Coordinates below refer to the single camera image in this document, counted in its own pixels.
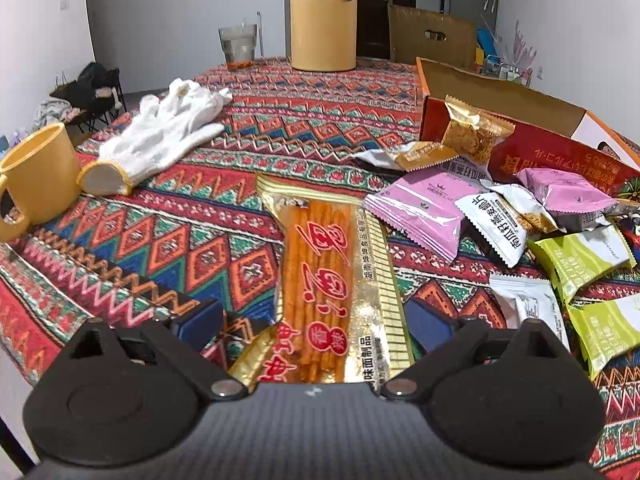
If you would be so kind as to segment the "green snack packet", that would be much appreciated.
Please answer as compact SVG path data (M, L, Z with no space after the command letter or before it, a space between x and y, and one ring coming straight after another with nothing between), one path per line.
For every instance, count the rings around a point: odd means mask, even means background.
M568 306L567 312L579 337L591 380L616 356L639 345L639 295Z
M618 268L632 269L636 258L617 226L528 240L527 247L550 278L560 303L566 307L579 289Z

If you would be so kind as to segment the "white cotton gloves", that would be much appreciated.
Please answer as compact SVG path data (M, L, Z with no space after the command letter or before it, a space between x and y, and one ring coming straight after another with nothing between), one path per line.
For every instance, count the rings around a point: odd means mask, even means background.
M171 81L163 98L144 96L139 113L117 136L103 142L98 158L78 174L82 192L128 195L150 177L224 131L217 117L232 102L228 88L209 90L190 79Z

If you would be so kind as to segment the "red cardboard snack box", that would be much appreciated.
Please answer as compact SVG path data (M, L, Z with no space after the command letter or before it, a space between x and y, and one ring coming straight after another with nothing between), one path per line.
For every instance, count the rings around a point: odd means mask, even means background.
M418 58L421 139L442 140L452 96L515 125L492 152L489 172L510 181L527 167L581 174L613 197L639 199L639 155L605 122L579 106L506 80Z

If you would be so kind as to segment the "orange spicy stick snack pack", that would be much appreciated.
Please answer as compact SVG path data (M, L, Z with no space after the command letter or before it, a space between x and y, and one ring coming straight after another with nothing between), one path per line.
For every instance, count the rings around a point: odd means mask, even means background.
M258 382L379 389L413 364L385 230L360 198L257 179L284 236L276 322L232 365Z

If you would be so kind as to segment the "yellow thermos jug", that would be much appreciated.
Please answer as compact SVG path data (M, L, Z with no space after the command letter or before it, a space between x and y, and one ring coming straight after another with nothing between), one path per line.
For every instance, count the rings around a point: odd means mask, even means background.
M304 72L356 67L358 0L290 0L291 64Z

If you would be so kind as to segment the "pink snack packet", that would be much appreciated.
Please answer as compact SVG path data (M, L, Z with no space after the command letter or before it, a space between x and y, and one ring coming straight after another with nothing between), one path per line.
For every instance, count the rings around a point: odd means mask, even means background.
M409 172L369 194L363 207L446 263L457 258L464 213L459 198L480 192L477 180L428 168Z
M525 168L515 177L567 233L592 231L611 224L605 213L617 205L616 200L580 174L549 168Z

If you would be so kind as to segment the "yellow mug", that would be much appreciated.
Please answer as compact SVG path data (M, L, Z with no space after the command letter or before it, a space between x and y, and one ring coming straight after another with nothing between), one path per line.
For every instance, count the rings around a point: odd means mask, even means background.
M62 122L48 125L9 150L1 161L1 194L8 192L18 211L15 221L1 219L1 241L47 223L75 203L80 162Z

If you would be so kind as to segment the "glass cup with drink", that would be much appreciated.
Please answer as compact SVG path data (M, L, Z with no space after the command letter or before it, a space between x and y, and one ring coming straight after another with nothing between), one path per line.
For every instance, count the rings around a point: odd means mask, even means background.
M256 24L220 28L218 35L228 70L240 70L254 63L258 36Z

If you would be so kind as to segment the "gold chip snack packet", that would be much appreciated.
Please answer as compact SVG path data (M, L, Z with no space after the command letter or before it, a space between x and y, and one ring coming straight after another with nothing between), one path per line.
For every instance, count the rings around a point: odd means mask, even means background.
M449 124L442 144L477 166L487 167L494 148L515 131L513 122L481 110L453 96L446 96Z

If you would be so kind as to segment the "white and gold snack packet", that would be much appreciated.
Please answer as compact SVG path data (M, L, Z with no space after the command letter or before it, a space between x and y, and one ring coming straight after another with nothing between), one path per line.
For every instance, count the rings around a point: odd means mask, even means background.
M530 238L554 233L559 226L523 185L486 180L482 185L486 191L462 196L454 203L506 267L512 269L520 262Z

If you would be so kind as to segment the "colourful patterned tablecloth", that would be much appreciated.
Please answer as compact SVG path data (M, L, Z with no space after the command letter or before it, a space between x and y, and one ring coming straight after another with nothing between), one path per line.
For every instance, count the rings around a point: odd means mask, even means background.
M412 141L416 70L362 58L351 72L302 73L285 58L198 77L234 100L218 138L128 196L81 197L1 248L1 415L22 408L87 318L125 327L216 297L234 330L205 350L232 362L273 304L282 237L262 208L258 174L361 197L392 176L355 154Z

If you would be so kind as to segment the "black folding chair with clothes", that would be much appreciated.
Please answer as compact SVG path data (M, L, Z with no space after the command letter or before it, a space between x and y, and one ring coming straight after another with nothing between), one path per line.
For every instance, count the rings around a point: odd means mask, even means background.
M63 79L37 107L32 128L38 130L54 122L93 131L97 122L108 126L127 107L120 83L120 70L108 70L98 62L89 63L72 81Z

